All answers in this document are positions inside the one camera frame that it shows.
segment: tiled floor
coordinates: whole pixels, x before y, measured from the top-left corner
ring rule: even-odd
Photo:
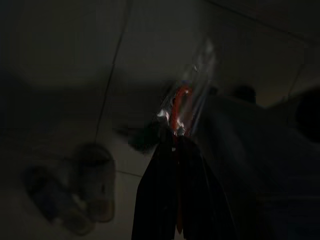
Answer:
[[[251,85],[264,107],[288,96],[305,60],[300,38],[204,0],[32,0],[11,7],[18,10],[8,18],[16,30],[8,30],[1,56],[13,76],[0,87],[8,106],[0,105],[8,183],[0,237],[77,238],[43,220],[19,174],[32,163],[54,166],[96,139],[116,161],[116,215],[84,238],[130,239],[136,190],[151,154],[135,152],[113,129],[152,118],[204,36],[215,44],[220,92]],[[310,72],[317,76],[317,66]],[[305,79],[298,78],[294,91],[317,81]]]

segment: transparent plastic bag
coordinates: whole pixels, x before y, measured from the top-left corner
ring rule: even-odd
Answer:
[[[189,137],[195,132],[213,79],[215,62],[214,46],[207,39],[162,102],[157,119],[174,135]]]

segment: slipper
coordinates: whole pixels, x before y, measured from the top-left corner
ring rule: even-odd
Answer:
[[[97,144],[83,145],[75,154],[79,197],[87,204],[94,222],[109,222],[115,215],[115,162],[111,154]]]
[[[29,168],[23,175],[27,194],[50,222],[60,222],[69,231],[83,236],[94,224],[74,202],[72,195],[44,167]]]

